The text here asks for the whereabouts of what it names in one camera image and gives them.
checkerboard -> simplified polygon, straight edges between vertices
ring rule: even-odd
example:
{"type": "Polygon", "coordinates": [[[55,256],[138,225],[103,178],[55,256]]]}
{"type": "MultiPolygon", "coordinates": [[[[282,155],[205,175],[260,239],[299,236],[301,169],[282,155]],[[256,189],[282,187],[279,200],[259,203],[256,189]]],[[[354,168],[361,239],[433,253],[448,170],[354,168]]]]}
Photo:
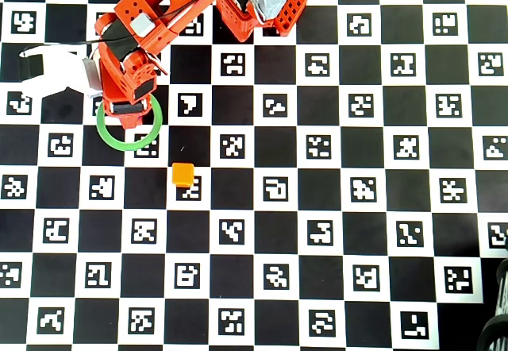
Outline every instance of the checkerboard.
{"type": "Polygon", "coordinates": [[[506,0],[309,0],[245,44],[211,6],[125,154],[100,101],[17,69],[119,0],[1,1],[1,350],[473,347],[508,236],[506,0]]]}

small orange block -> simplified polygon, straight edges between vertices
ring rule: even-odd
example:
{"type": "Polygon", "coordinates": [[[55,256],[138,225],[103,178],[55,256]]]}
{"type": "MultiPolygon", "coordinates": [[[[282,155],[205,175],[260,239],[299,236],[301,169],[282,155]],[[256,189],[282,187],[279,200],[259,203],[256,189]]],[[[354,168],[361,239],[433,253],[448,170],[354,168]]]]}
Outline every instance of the small orange block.
{"type": "Polygon", "coordinates": [[[194,165],[192,163],[174,163],[173,184],[181,188],[194,186],[194,165]]]}

green ring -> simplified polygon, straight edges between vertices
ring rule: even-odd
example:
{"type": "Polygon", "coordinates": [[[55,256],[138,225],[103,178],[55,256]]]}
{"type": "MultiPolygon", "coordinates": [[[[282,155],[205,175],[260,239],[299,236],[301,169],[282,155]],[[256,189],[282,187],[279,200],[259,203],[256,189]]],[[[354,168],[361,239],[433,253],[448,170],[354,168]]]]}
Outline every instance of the green ring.
{"type": "Polygon", "coordinates": [[[98,107],[97,110],[97,131],[98,135],[102,138],[103,141],[105,141],[110,147],[112,147],[115,150],[118,151],[137,151],[139,149],[142,149],[145,146],[148,146],[152,143],[154,139],[157,138],[157,135],[159,135],[160,127],[162,126],[162,109],[160,109],[160,104],[157,99],[151,95],[152,97],[152,108],[153,108],[153,127],[152,131],[143,139],[140,139],[139,141],[133,142],[133,143],[126,143],[119,141],[118,139],[114,138],[108,129],[106,128],[106,122],[105,122],[105,113],[104,113],[104,106],[103,102],[101,102],[101,105],[98,107]]]}

orange cube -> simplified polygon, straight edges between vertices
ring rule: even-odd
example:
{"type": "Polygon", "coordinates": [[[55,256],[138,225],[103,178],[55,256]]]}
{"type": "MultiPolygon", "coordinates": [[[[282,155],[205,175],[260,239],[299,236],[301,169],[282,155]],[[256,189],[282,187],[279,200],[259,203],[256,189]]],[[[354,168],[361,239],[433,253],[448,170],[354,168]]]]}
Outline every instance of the orange cube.
{"type": "Polygon", "coordinates": [[[194,165],[192,163],[173,164],[173,184],[181,188],[194,186],[194,165]]]}

